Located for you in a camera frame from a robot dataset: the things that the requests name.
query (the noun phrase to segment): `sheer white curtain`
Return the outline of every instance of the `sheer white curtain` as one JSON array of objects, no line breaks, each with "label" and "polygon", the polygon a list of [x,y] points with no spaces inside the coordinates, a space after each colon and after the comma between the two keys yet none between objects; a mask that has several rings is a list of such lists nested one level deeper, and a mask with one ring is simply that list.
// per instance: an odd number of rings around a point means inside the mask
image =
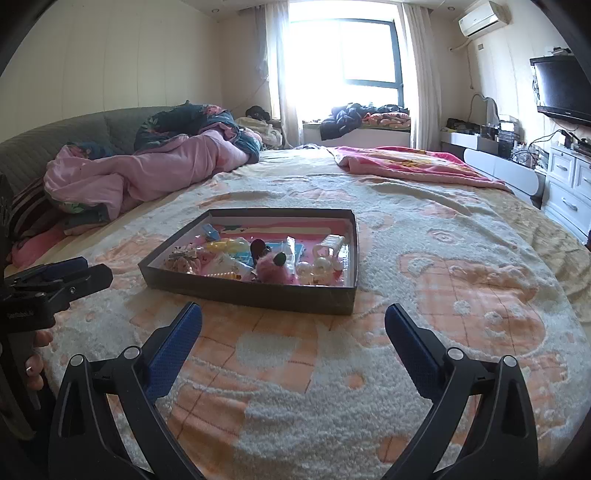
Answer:
[{"label": "sheer white curtain", "polygon": [[303,133],[293,89],[290,88],[290,3],[284,1],[265,4],[265,27],[271,115],[273,118],[281,118],[281,128],[288,144],[286,146],[296,147],[301,145]]},{"label": "sheer white curtain", "polygon": [[405,106],[413,119],[411,147],[439,150],[441,85],[427,8],[397,4],[395,18],[404,75]]}]

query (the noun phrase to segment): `bed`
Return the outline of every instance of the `bed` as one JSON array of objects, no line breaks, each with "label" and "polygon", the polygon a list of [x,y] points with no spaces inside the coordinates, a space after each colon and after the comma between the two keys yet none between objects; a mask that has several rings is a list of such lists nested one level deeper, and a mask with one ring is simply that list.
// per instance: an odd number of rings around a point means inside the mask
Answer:
[{"label": "bed", "polygon": [[[359,288],[348,317],[196,300],[202,334],[157,405],[207,478],[380,478],[430,406],[385,335],[394,302],[472,358],[515,355],[541,465],[564,452],[591,407],[590,252],[507,192],[354,176],[326,150],[263,152],[258,164],[145,203],[40,258],[83,255],[114,274],[108,291],[56,315],[43,351],[55,391],[72,355],[118,355],[194,300],[147,289],[137,263],[203,211],[235,206],[351,208]],[[115,398],[111,407],[146,466]],[[459,453],[475,408],[466,406],[442,465]]]}]

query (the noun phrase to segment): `wall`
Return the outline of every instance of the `wall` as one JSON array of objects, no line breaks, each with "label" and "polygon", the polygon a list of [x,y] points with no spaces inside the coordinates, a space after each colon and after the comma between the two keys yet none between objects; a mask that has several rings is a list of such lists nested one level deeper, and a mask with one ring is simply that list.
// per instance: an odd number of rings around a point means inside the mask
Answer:
[{"label": "wall", "polygon": [[441,126],[447,119],[466,119],[470,109],[470,80],[466,50],[453,53],[451,48],[464,43],[457,21],[450,21],[434,12],[431,27],[435,40],[435,54],[441,83]]},{"label": "wall", "polygon": [[[510,12],[511,23],[470,44],[473,82],[476,91],[496,100],[501,115],[512,115],[521,121],[525,139],[531,142],[562,127],[537,112],[530,59],[548,55],[553,47],[568,45],[529,0],[499,0],[498,3]],[[577,128],[560,123],[569,129]]]},{"label": "wall", "polygon": [[255,16],[240,12],[219,24],[220,70],[224,108],[237,118],[253,105],[271,113],[269,84],[256,71],[257,41]]},{"label": "wall", "polygon": [[0,141],[85,113],[221,102],[216,29],[178,0],[58,0],[0,77]]}]

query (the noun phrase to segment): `pink comforter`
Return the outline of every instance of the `pink comforter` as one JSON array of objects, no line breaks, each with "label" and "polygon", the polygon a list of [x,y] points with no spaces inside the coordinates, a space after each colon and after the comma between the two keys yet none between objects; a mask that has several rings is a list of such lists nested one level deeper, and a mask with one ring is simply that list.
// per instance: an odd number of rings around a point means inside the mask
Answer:
[{"label": "pink comforter", "polygon": [[218,129],[179,135],[162,147],[134,155],[88,160],[63,147],[47,164],[46,192],[58,202],[105,204],[109,219],[141,202],[188,187],[248,161],[248,154],[224,139]]},{"label": "pink comforter", "polygon": [[480,175],[451,153],[427,152],[405,147],[337,147],[332,150],[336,154],[335,160],[339,167],[357,175],[457,183],[510,192],[503,182]]}]

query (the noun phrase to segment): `window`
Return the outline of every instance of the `window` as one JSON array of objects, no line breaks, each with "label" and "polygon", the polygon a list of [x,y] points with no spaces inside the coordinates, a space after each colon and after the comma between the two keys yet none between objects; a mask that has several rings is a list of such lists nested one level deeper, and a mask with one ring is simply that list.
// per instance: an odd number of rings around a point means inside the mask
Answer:
[{"label": "window", "polygon": [[[404,106],[400,49],[392,21],[326,18],[367,15],[370,2],[305,2],[290,6],[290,82],[298,115],[324,119],[349,102]],[[330,10],[323,7],[330,4]],[[361,4],[351,11],[350,6]]]}]

